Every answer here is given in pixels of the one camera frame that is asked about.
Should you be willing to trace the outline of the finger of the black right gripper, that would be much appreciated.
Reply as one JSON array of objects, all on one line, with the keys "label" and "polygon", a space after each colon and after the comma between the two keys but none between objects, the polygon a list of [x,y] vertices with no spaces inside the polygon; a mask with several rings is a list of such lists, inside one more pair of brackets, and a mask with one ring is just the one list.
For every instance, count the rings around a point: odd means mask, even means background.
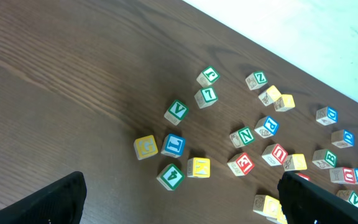
[{"label": "finger of the black right gripper", "polygon": [[277,189],[289,224],[358,224],[358,208],[294,172],[284,172]]}]

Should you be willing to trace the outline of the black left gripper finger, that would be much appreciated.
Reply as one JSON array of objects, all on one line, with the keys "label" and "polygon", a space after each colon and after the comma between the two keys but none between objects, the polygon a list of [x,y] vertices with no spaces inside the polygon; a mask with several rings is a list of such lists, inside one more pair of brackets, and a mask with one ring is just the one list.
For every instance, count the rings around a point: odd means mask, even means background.
[{"label": "black left gripper finger", "polygon": [[0,210],[0,224],[79,224],[86,195],[83,173],[72,172]]}]

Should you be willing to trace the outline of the yellow O block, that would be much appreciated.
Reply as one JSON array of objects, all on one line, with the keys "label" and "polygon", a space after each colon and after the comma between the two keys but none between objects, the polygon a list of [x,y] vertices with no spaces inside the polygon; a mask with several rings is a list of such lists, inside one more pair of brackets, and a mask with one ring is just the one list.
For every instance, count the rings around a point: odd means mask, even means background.
[{"label": "yellow O block", "polygon": [[286,216],[283,214],[282,206],[278,207],[278,215],[276,218],[273,217],[266,217],[267,220],[274,222],[276,224],[288,224]]}]

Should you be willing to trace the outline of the yellow C block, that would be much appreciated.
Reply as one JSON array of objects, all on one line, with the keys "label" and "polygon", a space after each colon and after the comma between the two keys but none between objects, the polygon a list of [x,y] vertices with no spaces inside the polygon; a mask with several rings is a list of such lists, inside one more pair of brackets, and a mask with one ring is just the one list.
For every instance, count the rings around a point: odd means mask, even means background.
[{"label": "yellow C block", "polygon": [[265,217],[277,218],[280,213],[280,208],[279,200],[269,195],[256,195],[252,210]]}]

